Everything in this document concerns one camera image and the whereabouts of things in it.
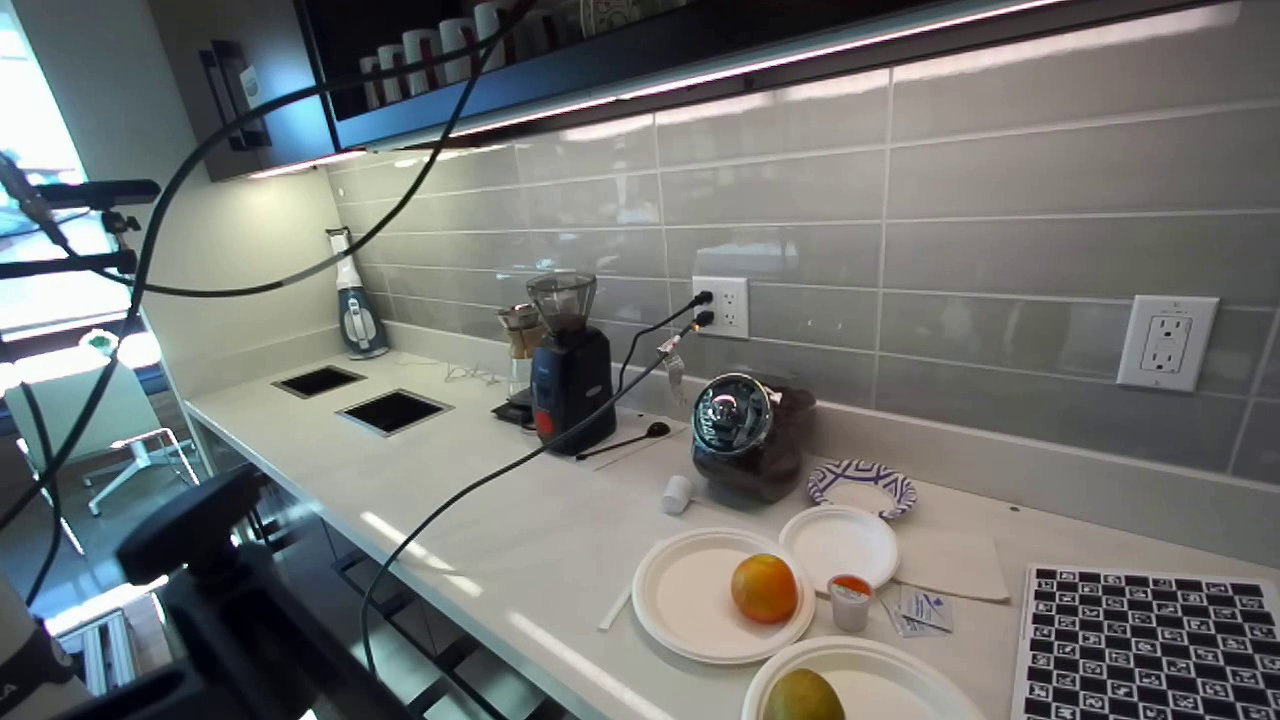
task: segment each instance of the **window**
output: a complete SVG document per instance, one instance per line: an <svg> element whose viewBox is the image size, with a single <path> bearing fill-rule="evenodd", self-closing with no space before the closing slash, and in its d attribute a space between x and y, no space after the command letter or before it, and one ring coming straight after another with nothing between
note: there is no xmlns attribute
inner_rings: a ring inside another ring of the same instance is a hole
<svg viewBox="0 0 1280 720"><path fill-rule="evenodd" d="M35 53L13 13L0 0L0 151L13 151L32 183L79 183L84 167L67 124L45 86ZM99 227L95 213L61 213L61 225L77 251L108 251L117 239ZM0 191L0 263L61 255ZM56 327L92 327L117 322L127 310L127 293L92 273L19 277L0 279L0 331L45 338Z"/></svg>

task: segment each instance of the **white outlet cover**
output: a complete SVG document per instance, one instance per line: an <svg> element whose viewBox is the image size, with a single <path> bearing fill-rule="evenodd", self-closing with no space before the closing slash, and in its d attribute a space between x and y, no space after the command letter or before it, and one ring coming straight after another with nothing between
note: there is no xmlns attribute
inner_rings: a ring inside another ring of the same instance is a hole
<svg viewBox="0 0 1280 720"><path fill-rule="evenodd" d="M1115 384L1197 392L1217 303L1217 295L1131 295ZM1183 340L1154 338L1154 322L1183 327Z"/></svg>
<svg viewBox="0 0 1280 720"><path fill-rule="evenodd" d="M705 327L711 338L750 338L750 303L744 277L692 277L692 295L711 293L714 324Z"/></svg>

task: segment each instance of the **green fruit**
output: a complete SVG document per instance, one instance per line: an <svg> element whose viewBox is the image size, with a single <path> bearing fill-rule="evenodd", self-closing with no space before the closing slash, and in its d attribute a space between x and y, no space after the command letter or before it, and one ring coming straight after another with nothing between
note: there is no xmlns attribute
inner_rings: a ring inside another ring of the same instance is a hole
<svg viewBox="0 0 1280 720"><path fill-rule="evenodd" d="M843 710L819 674L792 670L773 684L764 720L843 720Z"/></svg>

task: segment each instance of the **white countertop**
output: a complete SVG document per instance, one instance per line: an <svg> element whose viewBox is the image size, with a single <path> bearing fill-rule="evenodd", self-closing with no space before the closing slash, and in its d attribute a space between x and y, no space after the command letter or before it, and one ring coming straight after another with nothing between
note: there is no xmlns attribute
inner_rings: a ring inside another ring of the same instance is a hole
<svg viewBox="0 0 1280 720"><path fill-rule="evenodd" d="M457 378L447 364L407 354L382 360L331 357L328 364L363 382L298 401L270 384L290 378L279 372L190 395L189 413L289 492L315 505L370 559L382 559L457 487L537 447L537 436L490 422L490 408L509 395L505 384ZM340 418L340 408L392 389L447 406L447 413L397 436L377 436ZM670 474L696 475L682 428L582 464L541 457L442 514L403 554L397 576L574 716L734 716L760 665L709 670L678 660L650 646L632 611L619 611L607 632L595 632L595 625L632 583L640 558L670 531L750 528L775 537L802 505L797 492L760 514L705 499L687 517L663 517L658 492ZM1280 582L1262 564L1009 508L953 492L943 481L916 481L916 487L919 505L897 531L991 537L1010 605L953 600L956 632L919 640L900 640L875 611L862 638L938 670L984 716L1009 716L1010 706L1027 564ZM807 638L832 638L823 605Z"/></svg>

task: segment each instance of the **grinder lid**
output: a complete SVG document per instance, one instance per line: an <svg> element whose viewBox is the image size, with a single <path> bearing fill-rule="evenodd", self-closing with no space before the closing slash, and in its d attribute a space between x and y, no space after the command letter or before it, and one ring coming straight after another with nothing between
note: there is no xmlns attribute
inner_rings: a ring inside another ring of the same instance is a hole
<svg viewBox="0 0 1280 720"><path fill-rule="evenodd" d="M692 401L692 443L709 457L744 457L773 434L773 389L757 378L714 378Z"/></svg>

